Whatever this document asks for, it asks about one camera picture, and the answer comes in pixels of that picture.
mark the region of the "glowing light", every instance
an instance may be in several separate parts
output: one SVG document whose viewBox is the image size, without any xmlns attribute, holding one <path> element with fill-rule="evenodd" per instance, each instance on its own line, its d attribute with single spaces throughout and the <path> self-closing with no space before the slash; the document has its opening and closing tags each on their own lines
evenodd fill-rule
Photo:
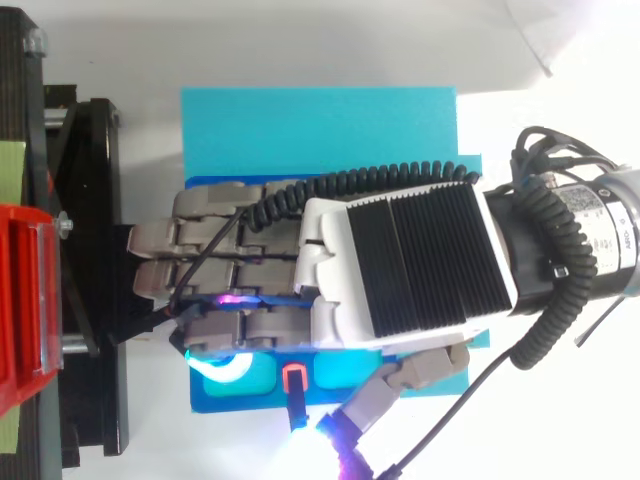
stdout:
<svg viewBox="0 0 640 480">
<path fill-rule="evenodd" d="M 216 301 L 220 305 L 236 305 L 239 303 L 260 303 L 258 297 L 248 295 L 220 295 Z"/>
<path fill-rule="evenodd" d="M 313 427 L 294 430 L 267 472 L 269 480 L 338 480 L 340 460 L 331 441 Z"/>
<path fill-rule="evenodd" d="M 253 363 L 252 353 L 238 353 L 231 360 L 225 360 L 225 363 L 220 365 L 216 365 L 215 360 L 206 361 L 195 358 L 188 350 L 184 358 L 191 368 L 218 383 L 231 383 L 241 379 Z"/>
</svg>

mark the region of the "white surface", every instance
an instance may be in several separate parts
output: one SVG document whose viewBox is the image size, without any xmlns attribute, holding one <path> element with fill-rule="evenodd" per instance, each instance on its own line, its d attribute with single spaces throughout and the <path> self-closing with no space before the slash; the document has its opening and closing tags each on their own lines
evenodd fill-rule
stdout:
<svg viewBox="0 0 640 480">
<path fill-rule="evenodd" d="M 462 153 L 482 153 L 498 183 L 518 132 L 545 124 L 640 166 L 637 9 L 600 12 L 557 76 L 525 87 L 537 65 L 491 0 L 183 0 L 17 2 L 49 32 L 49 82 L 79 84 L 122 110 L 125 217 L 166 216 L 182 187 L 179 86 L 455 84 Z M 620 2 L 603 1 L 603 4 Z M 624 302 L 582 350 L 571 339 L 607 307 L 591 305 L 531 372 L 505 365 L 403 478 L 638 478 L 637 302 Z M 496 330 L 472 374 L 532 319 Z M 131 444 L 119 458 L 83 449 L 72 480 L 260 478 L 287 437 L 286 412 L 194 415 L 187 366 L 162 342 L 133 341 Z M 453 398 L 397 403 L 362 441 L 376 470 L 404 455 Z M 324 408 L 312 408 L 318 419 Z"/>
</svg>

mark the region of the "screw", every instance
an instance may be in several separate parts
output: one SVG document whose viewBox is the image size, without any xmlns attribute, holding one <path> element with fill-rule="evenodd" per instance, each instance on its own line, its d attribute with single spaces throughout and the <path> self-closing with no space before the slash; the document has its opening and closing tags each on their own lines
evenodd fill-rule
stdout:
<svg viewBox="0 0 640 480">
<path fill-rule="evenodd" d="M 122 126 L 122 123 L 120 120 L 120 110 L 113 109 L 111 111 L 111 122 L 113 123 L 113 126 L 116 128 L 120 128 Z"/>
<path fill-rule="evenodd" d="M 41 28 L 32 28 L 24 39 L 24 52 L 35 58 L 44 58 L 49 50 L 47 33 Z"/>
<path fill-rule="evenodd" d="M 554 278 L 566 278 L 569 276 L 569 269 L 564 265 L 553 267 Z"/>
<path fill-rule="evenodd" d="M 73 220 L 69 218 L 67 212 L 60 212 L 55 225 L 58 230 L 58 235 L 60 235 L 60 238 L 63 240 L 66 240 L 69 237 L 69 232 L 73 230 Z"/>
</svg>

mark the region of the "green paper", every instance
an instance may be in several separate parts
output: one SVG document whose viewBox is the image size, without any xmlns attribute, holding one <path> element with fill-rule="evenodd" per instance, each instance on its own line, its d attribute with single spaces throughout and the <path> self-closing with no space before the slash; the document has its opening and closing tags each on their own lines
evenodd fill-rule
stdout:
<svg viewBox="0 0 640 480">
<path fill-rule="evenodd" d="M 20 407 L 13 407 L 0 418 L 0 453 L 16 453 Z"/>
<path fill-rule="evenodd" d="M 24 142 L 0 141 L 0 203 L 20 204 L 24 151 Z"/>
<path fill-rule="evenodd" d="M 24 171 L 24 142 L 0 141 L 0 203 L 20 204 Z M 0 418 L 0 453 L 16 453 L 20 407 L 14 407 Z"/>
</svg>

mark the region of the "purple light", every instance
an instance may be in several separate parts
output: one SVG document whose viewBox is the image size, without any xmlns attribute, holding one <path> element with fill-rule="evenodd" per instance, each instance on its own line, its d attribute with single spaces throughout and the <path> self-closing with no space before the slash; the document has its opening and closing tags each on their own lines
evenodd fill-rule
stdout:
<svg viewBox="0 0 640 480">
<path fill-rule="evenodd" d="M 259 298 L 250 297 L 248 295 L 220 295 L 216 300 L 220 305 L 236 305 L 239 303 L 260 303 Z"/>
</svg>

